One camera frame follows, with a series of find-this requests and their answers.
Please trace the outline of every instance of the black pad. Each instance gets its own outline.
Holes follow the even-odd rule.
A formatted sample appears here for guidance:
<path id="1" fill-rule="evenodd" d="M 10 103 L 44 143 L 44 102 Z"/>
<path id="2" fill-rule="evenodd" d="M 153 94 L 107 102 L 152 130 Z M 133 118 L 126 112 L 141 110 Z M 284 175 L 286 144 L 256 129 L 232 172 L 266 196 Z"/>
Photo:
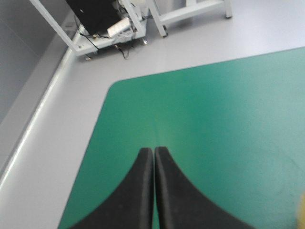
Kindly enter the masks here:
<path id="1" fill-rule="evenodd" d="M 73 229 L 151 229 L 153 219 L 153 153 L 140 150 L 115 191 Z"/>
<path id="2" fill-rule="evenodd" d="M 166 147 L 155 149 L 155 185 L 160 229 L 253 229 L 199 192 Z"/>

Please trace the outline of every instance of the white metal frame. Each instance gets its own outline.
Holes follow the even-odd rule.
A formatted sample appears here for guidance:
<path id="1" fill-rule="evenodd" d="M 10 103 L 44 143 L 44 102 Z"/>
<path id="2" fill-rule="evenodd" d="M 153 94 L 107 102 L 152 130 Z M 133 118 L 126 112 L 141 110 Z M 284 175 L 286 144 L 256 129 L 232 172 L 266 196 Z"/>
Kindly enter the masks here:
<path id="1" fill-rule="evenodd" d="M 186 0 L 185 7 L 166 14 L 160 14 L 155 0 L 146 0 L 146 2 L 162 37 L 167 36 L 165 31 L 166 25 L 217 9 L 219 7 L 225 8 L 225 15 L 227 18 L 232 17 L 230 0 L 204 0 L 199 3 L 197 3 L 197 0 Z"/>
<path id="2" fill-rule="evenodd" d="M 45 18 L 45 20 L 50 24 L 50 26 L 57 32 L 57 34 L 63 39 L 63 41 L 77 56 L 81 56 L 97 51 L 97 49 L 85 37 L 81 36 L 78 33 L 76 33 L 73 40 L 71 40 L 69 36 L 65 33 L 65 31 L 61 28 L 61 26 L 56 22 L 56 20 L 45 9 L 45 7 L 42 5 L 40 0 L 30 0 L 30 2 L 34 5 L 34 7 L 39 11 L 39 13 Z M 126 42 L 126 41 L 130 41 L 133 38 L 138 39 L 144 37 L 146 35 L 147 20 L 143 20 L 143 21 L 139 20 L 129 0 L 122 0 L 122 2 L 131 20 L 133 21 L 134 26 L 136 27 L 135 34 L 133 34 L 133 32 L 130 32 L 129 34 L 124 36 L 123 41 Z M 147 16 L 148 8 L 144 7 L 142 11 L 144 12 L 144 16 Z M 80 26 L 80 31 L 84 32 L 85 29 L 82 26 Z M 99 49 L 122 42 L 121 39 L 117 39 L 117 38 L 112 38 L 112 39 L 89 38 L 89 39 Z"/>

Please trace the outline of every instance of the white device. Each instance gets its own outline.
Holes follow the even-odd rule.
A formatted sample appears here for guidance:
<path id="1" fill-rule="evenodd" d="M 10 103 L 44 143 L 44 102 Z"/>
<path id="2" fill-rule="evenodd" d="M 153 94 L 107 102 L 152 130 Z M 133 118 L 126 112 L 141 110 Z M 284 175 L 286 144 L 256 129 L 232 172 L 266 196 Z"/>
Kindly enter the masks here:
<path id="1" fill-rule="evenodd" d="M 115 23 L 113 26 L 108 28 L 108 30 L 107 30 L 108 35 L 110 38 L 113 38 L 120 32 L 124 32 L 125 30 L 127 30 L 130 27 L 131 27 L 131 24 L 130 24 L 129 18 L 124 18 L 124 19 L 120 20 L 119 22 Z"/>

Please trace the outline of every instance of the green rubber mat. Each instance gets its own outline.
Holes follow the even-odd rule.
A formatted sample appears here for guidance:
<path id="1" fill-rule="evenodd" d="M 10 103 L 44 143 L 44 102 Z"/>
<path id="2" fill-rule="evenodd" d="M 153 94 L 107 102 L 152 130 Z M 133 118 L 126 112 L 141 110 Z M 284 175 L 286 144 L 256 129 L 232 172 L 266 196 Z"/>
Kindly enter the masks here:
<path id="1" fill-rule="evenodd" d="M 99 206 L 139 149 L 156 146 L 167 146 L 193 184 L 239 219 L 296 228 L 305 191 L 305 48 L 115 83 L 59 228 Z"/>

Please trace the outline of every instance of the gray wall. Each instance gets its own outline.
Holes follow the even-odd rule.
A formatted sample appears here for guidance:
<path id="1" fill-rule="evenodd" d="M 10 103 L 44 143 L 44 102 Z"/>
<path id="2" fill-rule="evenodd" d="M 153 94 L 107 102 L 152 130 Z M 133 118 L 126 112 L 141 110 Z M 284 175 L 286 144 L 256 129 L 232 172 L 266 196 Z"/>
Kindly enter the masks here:
<path id="1" fill-rule="evenodd" d="M 41 0 L 61 24 L 65 0 Z M 28 0 L 0 1 L 0 123 L 53 39 L 55 32 Z"/>

